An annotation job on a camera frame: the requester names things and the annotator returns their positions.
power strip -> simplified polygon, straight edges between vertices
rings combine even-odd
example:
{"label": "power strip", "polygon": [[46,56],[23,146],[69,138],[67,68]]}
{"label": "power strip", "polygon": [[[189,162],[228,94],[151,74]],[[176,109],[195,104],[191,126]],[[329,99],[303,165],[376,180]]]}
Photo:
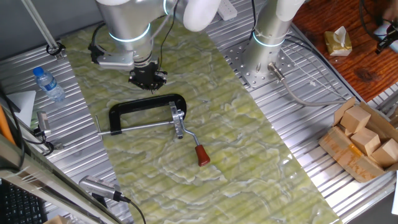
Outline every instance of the power strip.
{"label": "power strip", "polygon": [[229,0],[221,0],[220,6],[217,10],[218,14],[223,18],[224,21],[235,18],[238,15],[238,11],[231,4]]}

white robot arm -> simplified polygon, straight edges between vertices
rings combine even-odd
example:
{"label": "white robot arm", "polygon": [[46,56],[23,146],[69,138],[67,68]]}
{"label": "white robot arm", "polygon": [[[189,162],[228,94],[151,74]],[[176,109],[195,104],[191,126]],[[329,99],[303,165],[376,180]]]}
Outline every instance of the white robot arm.
{"label": "white robot arm", "polygon": [[[152,54],[154,34],[150,23],[160,16],[166,16],[166,19],[175,16],[188,30],[198,32],[213,20],[221,0],[96,2],[119,53],[101,54],[99,57],[92,54],[93,62],[103,68],[130,70],[129,82],[145,90],[158,90],[166,82],[167,73],[160,71],[159,59]],[[251,72],[261,75],[269,73],[267,66],[277,60],[292,19],[303,2],[268,0],[260,10],[252,39],[243,52],[243,62]]]}
{"label": "white robot arm", "polygon": [[93,62],[103,68],[130,70],[131,83],[145,90],[158,90],[166,82],[167,73],[160,71],[159,59],[152,54],[154,35],[150,23],[160,16],[167,16],[167,19],[175,16],[188,30],[198,32],[213,20],[220,2],[221,0],[96,0],[119,53],[102,54],[96,58],[92,56]]}

wooden table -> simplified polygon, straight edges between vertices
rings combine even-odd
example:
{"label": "wooden table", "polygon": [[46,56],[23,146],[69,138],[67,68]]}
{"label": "wooden table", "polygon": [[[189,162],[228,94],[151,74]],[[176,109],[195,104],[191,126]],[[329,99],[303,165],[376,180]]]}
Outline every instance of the wooden table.
{"label": "wooden table", "polygon": [[[365,5],[374,15],[382,15],[388,3],[385,0],[379,0],[377,4],[365,0]],[[371,32],[377,28],[365,10],[364,19]],[[359,20],[359,1],[312,0],[300,8],[294,24],[365,101],[398,82],[398,54],[391,49],[380,55],[375,53],[377,42],[367,35]],[[353,51],[347,57],[332,57],[327,51],[323,33],[341,26],[348,31]]]}

gray cable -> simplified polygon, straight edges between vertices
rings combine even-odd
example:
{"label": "gray cable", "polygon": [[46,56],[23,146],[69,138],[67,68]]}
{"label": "gray cable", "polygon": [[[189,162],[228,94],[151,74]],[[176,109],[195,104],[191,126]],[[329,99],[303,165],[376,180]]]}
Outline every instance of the gray cable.
{"label": "gray cable", "polygon": [[303,104],[305,106],[328,106],[328,105],[336,105],[336,104],[343,104],[346,103],[345,100],[336,100],[336,101],[329,101],[329,102],[321,102],[321,103],[312,103],[312,102],[307,102],[304,101],[302,99],[300,99],[299,97],[297,97],[292,90],[290,89],[290,87],[288,86],[286,79],[281,80],[282,84],[285,86],[287,92],[293,97],[293,99],[295,101],[297,101],[300,104]]}

clamp handle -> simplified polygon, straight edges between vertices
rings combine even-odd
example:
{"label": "clamp handle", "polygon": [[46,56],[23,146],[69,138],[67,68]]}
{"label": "clamp handle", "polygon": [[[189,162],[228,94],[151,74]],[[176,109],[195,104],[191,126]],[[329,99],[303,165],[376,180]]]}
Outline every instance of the clamp handle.
{"label": "clamp handle", "polygon": [[198,156],[198,164],[200,167],[210,162],[210,157],[207,155],[205,148],[202,145],[195,147]]}

